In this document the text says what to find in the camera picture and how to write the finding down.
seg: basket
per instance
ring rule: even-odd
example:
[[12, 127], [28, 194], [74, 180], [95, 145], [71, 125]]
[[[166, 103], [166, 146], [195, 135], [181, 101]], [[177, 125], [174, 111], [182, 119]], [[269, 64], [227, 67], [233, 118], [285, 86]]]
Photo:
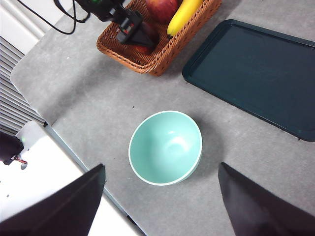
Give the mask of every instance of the basket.
[[116, 35], [118, 25], [111, 23], [98, 37], [96, 46], [104, 54], [110, 56], [126, 67], [138, 73], [149, 73], [160, 76], [171, 64], [175, 56], [189, 43], [200, 28], [212, 17], [220, 7], [221, 0], [204, 0], [203, 4], [171, 39], [167, 39], [168, 25], [155, 22], [146, 7], [145, 0], [132, 0], [126, 8], [139, 11], [144, 21], [154, 25], [160, 36], [160, 42], [150, 55], [144, 55], [128, 45], [118, 42]]

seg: dark green tray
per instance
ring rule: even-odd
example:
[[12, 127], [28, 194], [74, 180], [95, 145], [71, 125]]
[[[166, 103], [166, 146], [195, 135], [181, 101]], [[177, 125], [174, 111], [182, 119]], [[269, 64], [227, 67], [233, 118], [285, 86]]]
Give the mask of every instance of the dark green tray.
[[315, 42], [221, 22], [183, 69], [191, 84], [305, 141], [315, 141]]

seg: vent grille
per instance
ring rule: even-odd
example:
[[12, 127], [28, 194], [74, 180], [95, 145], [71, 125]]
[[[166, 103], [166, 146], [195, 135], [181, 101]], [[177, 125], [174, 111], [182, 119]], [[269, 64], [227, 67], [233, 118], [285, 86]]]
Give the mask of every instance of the vent grille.
[[0, 38], [0, 130], [15, 135], [28, 121], [45, 121], [29, 106], [10, 81], [14, 66], [24, 56], [4, 38]]

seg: yellow banana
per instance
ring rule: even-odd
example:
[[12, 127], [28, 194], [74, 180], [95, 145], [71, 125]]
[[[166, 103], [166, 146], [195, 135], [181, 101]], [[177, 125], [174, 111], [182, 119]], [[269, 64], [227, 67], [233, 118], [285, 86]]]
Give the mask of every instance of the yellow banana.
[[167, 28], [169, 37], [175, 36], [190, 20], [196, 10], [202, 5], [203, 0], [183, 0]]

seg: bowl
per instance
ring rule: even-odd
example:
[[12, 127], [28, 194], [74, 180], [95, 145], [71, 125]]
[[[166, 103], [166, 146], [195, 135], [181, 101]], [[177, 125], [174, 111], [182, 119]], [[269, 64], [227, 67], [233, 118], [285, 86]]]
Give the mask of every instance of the bowl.
[[188, 178], [197, 168], [202, 138], [196, 122], [184, 113], [163, 111], [146, 118], [129, 143], [135, 174], [153, 185], [170, 185]]

